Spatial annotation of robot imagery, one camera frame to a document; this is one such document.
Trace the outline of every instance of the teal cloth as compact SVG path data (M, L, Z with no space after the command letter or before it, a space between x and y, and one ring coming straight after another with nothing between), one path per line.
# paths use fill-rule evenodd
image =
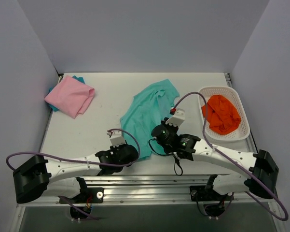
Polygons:
M134 96L132 105L120 119L120 123L123 130L137 139L141 150L139 159L143 160L151 155L152 151L148 145L148 140L152 139L151 131L163 118L170 117L169 110L178 96L178 91L168 79L151 84ZM124 139L137 149L130 136L124 134ZM165 154L156 141L152 141L151 144L156 152Z
M82 77L72 76L72 78L74 78L75 80L78 80L79 82L82 82L83 84L85 84L85 81L83 80ZM55 87L50 88L49 91L48 91L48 93L50 93L54 88L55 88ZM56 108L56 107L54 107L53 105L51 105L51 104L48 104L48 105L49 105L50 108L52 108L52 110L53 110L54 112L59 111L59 109Z

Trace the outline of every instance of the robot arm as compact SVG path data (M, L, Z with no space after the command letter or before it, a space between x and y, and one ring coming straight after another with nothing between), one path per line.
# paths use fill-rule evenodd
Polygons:
M228 157L257 177L274 192L279 169L267 151L260 150L259 153L242 152L217 145L213 145L213 148L211 148L205 140L197 136L177 135L179 126L184 122L185 113L181 109L172 113L171 118L165 118L160 125L152 130L152 136L164 148L166 154L174 153L178 159L209 162L236 172L229 175L211 176L207 188L213 189L220 195L229 192L250 191L262 198L272 198L247 173L219 154L216 149L227 154Z
M86 188L82 179L76 177L118 173L138 159L138 151L126 143L121 131L108 135L110 149L87 157L68 161L49 155L31 157L13 172L17 203L28 203L42 194L75 197Z

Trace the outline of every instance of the white table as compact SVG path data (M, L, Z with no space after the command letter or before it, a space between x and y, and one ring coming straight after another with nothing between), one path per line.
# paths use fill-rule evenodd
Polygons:
M207 86L227 86L223 73L66 73L82 76L85 83L95 88L95 96L84 115L73 119L62 112L52 113L41 151L63 158L88 156L110 147L106 130L120 128L120 117L130 107L133 96L148 85L169 79L182 97ZM189 96L180 108L186 112L181 133L203 137L198 97ZM247 141L221 143L228 148L248 151ZM185 175L229 174L232 171L204 162L182 160ZM125 167L119 176L175 175L172 157L152 154L147 160Z

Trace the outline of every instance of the pink cloth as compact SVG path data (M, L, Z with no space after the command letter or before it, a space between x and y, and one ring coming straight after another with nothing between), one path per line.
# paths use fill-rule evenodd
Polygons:
M95 94L95 89L70 76L66 76L45 97L45 101L72 118L87 110Z

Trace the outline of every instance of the plastic basket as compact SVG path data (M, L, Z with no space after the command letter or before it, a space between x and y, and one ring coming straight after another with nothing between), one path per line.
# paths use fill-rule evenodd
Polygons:
M226 134L226 135L220 135L214 131L212 131L209 128L209 123L206 123L206 127L205 127L205 133L211 137L214 140L217 141L222 141L222 142L228 142L228 141L237 141L237 140L242 140L242 139L246 139L249 134L250 134L250 126L247 120L247 116L245 113L245 110L243 109L242 103L240 101L239 95L238 93L230 87L221 87L221 86L212 86L212 87L205 87L202 88L199 91L206 99L206 101L209 100L209 98L212 95L222 95L225 98L227 98L233 105L234 107L237 109L240 117L241 117L241 122L239 124L239 127L233 131L232 133ZM202 106L205 105L203 99L199 96L199 110L201 115L202 114Z

